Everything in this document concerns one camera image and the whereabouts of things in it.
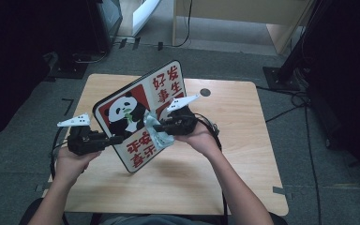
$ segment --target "black metal base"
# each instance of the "black metal base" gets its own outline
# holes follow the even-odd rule
[[[286,82],[280,82],[278,80],[278,67],[263,67],[265,79],[267,80],[268,87],[273,90],[284,90],[284,91],[300,91],[299,83],[291,76],[291,79]]]
[[[83,57],[82,61],[90,61],[91,57]],[[84,72],[87,69],[87,63],[73,63],[66,68],[60,67],[60,62],[57,62],[52,67],[48,78],[64,78],[64,79],[82,79]]]

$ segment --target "wooden desk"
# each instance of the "wooden desk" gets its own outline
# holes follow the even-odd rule
[[[190,0],[174,0],[172,45],[176,44],[176,17],[188,17],[189,3]],[[283,53],[297,27],[306,23],[313,3],[314,0],[194,0],[191,17],[266,23],[277,53]]]
[[[93,74],[75,115],[92,114],[93,105],[136,80],[135,76]],[[223,153],[270,212],[284,216],[288,205],[252,82],[185,79],[189,95],[208,88],[210,97],[190,109],[216,122]],[[101,130],[95,119],[91,128]],[[68,212],[222,215],[221,189],[208,160],[189,145],[176,142],[138,172],[125,169],[112,147],[92,161],[72,188]]]

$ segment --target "right hand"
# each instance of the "right hand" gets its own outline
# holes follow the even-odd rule
[[[186,136],[175,136],[174,138],[177,141],[188,143],[191,147],[206,157],[216,153],[217,151],[220,152],[215,139],[212,137],[206,126],[200,122],[197,123],[192,133]]]

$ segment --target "white plastic piece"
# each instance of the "white plastic piece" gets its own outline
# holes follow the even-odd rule
[[[57,124],[58,127],[76,127],[76,126],[89,126],[90,119],[89,114],[86,112],[82,115],[78,115],[72,119],[68,119]]]
[[[187,106],[190,102],[199,98],[200,95],[190,96],[190,97],[180,97],[174,98],[171,105],[166,109],[168,112],[172,112],[175,110],[180,110],[181,108]]]

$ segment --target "panda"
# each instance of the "panda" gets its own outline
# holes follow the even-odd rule
[[[134,132],[144,128],[144,115],[147,108],[132,96],[130,92],[117,99],[104,114],[110,122],[109,130],[114,136],[130,137]]]

